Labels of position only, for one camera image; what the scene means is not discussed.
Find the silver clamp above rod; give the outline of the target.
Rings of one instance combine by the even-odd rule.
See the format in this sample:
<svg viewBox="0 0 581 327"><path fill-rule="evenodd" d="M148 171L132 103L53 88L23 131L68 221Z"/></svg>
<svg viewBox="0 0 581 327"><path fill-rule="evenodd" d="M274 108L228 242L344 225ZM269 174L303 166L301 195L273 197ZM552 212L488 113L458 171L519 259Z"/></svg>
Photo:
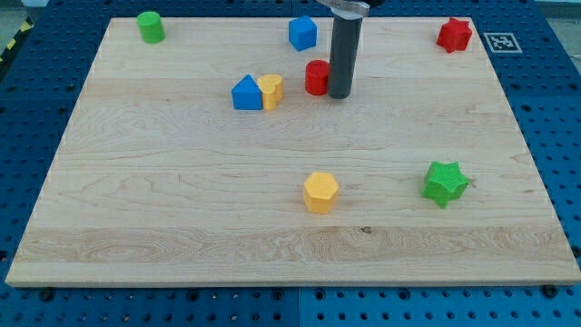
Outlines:
<svg viewBox="0 0 581 327"><path fill-rule="evenodd" d="M369 15L370 5L363 1L348 0L316 0L327 6L333 14L343 18L362 18Z"/></svg>

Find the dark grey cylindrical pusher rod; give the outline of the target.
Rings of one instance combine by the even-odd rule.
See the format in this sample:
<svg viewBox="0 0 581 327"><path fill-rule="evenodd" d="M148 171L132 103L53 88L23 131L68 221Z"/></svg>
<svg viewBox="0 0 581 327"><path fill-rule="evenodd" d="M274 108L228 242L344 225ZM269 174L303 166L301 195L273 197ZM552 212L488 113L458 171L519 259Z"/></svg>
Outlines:
<svg viewBox="0 0 581 327"><path fill-rule="evenodd" d="M363 17L333 17L328 95L345 99L351 93Z"/></svg>

